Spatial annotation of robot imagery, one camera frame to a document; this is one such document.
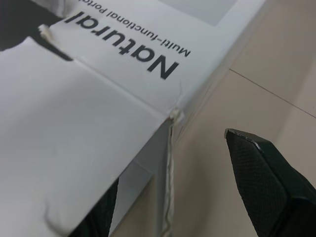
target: floor tile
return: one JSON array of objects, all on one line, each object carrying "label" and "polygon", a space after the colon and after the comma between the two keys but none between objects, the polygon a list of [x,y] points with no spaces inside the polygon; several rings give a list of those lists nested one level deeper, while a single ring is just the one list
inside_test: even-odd
[{"label": "floor tile", "polygon": [[272,141],[316,186],[316,119],[229,72],[175,153],[175,237],[257,236],[238,193],[225,128]]},{"label": "floor tile", "polygon": [[315,29],[315,0],[276,0],[232,69],[316,117]]}]

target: cardboard box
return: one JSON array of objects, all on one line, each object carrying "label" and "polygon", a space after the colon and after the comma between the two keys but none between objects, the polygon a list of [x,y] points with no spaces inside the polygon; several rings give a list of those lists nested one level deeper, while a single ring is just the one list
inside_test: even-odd
[{"label": "cardboard box", "polygon": [[70,0],[44,36],[71,62],[31,39],[2,52],[1,236],[69,234],[124,171],[116,225],[152,174],[164,191],[171,122],[178,137],[264,3]]}]

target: textured black surface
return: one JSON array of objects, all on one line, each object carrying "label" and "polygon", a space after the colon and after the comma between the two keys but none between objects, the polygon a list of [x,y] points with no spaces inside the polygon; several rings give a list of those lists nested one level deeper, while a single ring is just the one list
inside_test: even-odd
[{"label": "textured black surface", "polygon": [[38,26],[50,26],[60,20],[29,0],[0,0],[0,50],[18,45],[27,36],[32,36],[38,43],[45,43],[39,35]]},{"label": "textured black surface", "polygon": [[268,237],[286,206],[281,183],[254,144],[227,136],[237,187],[259,237]]},{"label": "textured black surface", "polygon": [[108,237],[115,208],[117,180],[101,197],[86,218],[71,233],[70,237]]}]

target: beige tile floor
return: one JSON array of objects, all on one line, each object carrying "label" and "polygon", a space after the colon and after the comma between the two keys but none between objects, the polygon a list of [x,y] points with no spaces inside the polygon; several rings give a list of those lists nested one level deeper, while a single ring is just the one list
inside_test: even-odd
[{"label": "beige tile floor", "polygon": [[[175,237],[256,237],[227,127],[271,140],[316,186],[316,0],[276,0],[175,151]],[[150,237],[154,182],[114,237]]]}]

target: black object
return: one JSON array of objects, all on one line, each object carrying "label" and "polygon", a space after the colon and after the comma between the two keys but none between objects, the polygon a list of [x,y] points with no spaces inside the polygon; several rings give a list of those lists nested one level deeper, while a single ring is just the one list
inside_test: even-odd
[{"label": "black object", "polygon": [[0,0],[0,51],[32,37],[38,44],[66,61],[72,59],[45,41],[39,33],[42,24],[51,26],[61,18],[29,0]]},{"label": "black object", "polygon": [[69,237],[108,237],[119,180],[114,182]]},{"label": "black object", "polygon": [[315,237],[316,190],[270,142],[226,129],[236,184],[259,237]]}]

